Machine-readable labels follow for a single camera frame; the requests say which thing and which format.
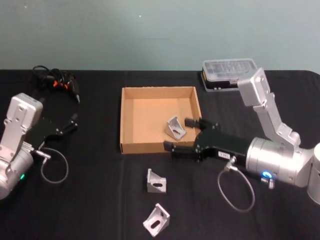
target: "black tablecloth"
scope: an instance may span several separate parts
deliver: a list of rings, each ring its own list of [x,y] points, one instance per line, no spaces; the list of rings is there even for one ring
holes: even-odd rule
[[[203,118],[219,122],[228,134],[263,137],[256,113],[244,106],[239,92],[207,93],[195,71],[74,72],[81,91],[79,108],[62,92],[38,94],[46,96],[43,115],[61,125],[72,113],[79,114],[76,132],[48,144],[68,158],[69,176],[60,185],[45,182],[36,158],[25,179],[0,201],[1,240],[151,240],[142,222],[156,203],[171,215],[158,240],[320,239],[320,206],[304,188],[276,182],[275,189],[268,190],[250,180],[256,204],[251,212],[241,214],[227,205],[218,190],[221,161],[172,161],[169,153],[121,155],[122,87],[195,86]],[[11,97],[28,88],[30,74],[0,71],[2,119]],[[320,142],[320,76],[309,71],[267,71],[266,75],[282,121],[300,133],[301,147],[313,148]],[[57,175],[63,174],[62,168],[56,168]],[[167,194],[146,192],[148,168],[166,177]],[[245,208],[250,193],[233,175],[222,178],[222,187],[234,204]]]

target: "blue led light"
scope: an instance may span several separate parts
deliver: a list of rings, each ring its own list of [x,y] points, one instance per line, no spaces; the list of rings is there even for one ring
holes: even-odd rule
[[[268,171],[264,171],[264,172],[262,173],[262,176],[264,176],[264,177],[267,178],[267,179],[271,179],[271,178],[272,178],[271,173],[268,172]]]

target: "open cardboard tray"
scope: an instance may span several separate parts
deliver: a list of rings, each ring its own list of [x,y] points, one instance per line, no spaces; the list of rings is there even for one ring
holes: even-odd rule
[[[167,121],[175,115],[186,131],[180,141],[165,133]],[[193,86],[122,88],[121,152],[163,153],[164,141],[192,146],[199,130],[185,127],[185,118],[201,118],[197,92]]]

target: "gray wall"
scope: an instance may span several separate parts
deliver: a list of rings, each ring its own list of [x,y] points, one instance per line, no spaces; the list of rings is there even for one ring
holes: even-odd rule
[[[199,70],[253,58],[320,73],[319,0],[1,0],[0,69]]]

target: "plastic storage case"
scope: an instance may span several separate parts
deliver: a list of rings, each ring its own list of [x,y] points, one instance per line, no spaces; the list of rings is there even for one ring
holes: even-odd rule
[[[205,60],[201,78],[207,92],[237,90],[239,77],[257,69],[251,58]]]

